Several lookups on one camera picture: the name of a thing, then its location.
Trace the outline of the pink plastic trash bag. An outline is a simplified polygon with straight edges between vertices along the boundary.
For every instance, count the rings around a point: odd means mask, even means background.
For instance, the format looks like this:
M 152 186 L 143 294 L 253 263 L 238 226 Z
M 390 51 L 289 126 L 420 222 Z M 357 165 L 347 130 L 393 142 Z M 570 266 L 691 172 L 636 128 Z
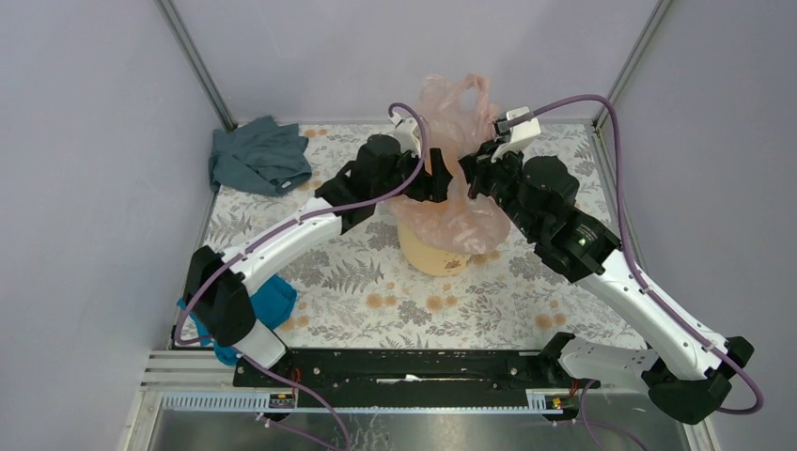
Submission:
M 509 219 L 488 197 L 468 197 L 469 185 L 459 159 L 476 153 L 482 143 L 495 137 L 492 121 L 500 108 L 490 100 L 489 79 L 467 74 L 454 81 L 429 75 L 415 111 L 425 119 L 430 147 L 442 151 L 452 180 L 441 203 L 403 195 L 388 200 L 388 208 L 426 245 L 455 254 L 488 254 L 507 238 Z

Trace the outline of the yellow plastic trash bin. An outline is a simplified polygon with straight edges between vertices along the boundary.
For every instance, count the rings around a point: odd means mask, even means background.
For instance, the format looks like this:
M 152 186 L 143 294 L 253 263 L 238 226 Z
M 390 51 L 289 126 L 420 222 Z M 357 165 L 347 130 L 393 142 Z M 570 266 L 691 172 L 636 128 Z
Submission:
M 451 253 L 422 242 L 404 223 L 398 223 L 399 248 L 404 258 L 417 270 L 435 277 L 464 272 L 471 255 Z

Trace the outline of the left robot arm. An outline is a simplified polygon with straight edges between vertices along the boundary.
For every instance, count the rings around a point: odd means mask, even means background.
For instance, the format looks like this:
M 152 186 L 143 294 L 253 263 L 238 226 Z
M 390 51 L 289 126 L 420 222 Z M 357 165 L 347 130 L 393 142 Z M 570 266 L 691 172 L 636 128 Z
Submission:
M 310 248 L 363 223 L 377 204 L 400 195 L 441 201 L 451 180 L 439 148 L 410 148 L 404 138 L 371 135 L 353 160 L 286 219 L 238 246 L 220 252 L 202 246 L 193 253 L 176 343 L 186 345 L 180 333 L 195 318 L 206 329 L 203 339 L 256 362 L 256 374 L 268 385 L 283 384 L 291 373 L 288 348 L 257 318 L 256 293 Z

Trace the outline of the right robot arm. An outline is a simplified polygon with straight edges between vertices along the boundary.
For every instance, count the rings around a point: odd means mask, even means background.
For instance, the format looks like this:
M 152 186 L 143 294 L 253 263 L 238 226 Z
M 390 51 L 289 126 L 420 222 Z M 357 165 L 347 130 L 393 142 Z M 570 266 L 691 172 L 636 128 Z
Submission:
M 602 300 L 646 341 L 644 349 L 631 350 L 556 334 L 541 352 L 544 382 L 561 387 L 571 379 L 594 380 L 631 389 L 690 425 L 724 409 L 753 346 L 712 331 L 645 281 L 619 237 L 576 207 L 579 182 L 563 162 L 502 154 L 486 142 L 460 166 L 470 197 L 491 198 L 544 266 Z

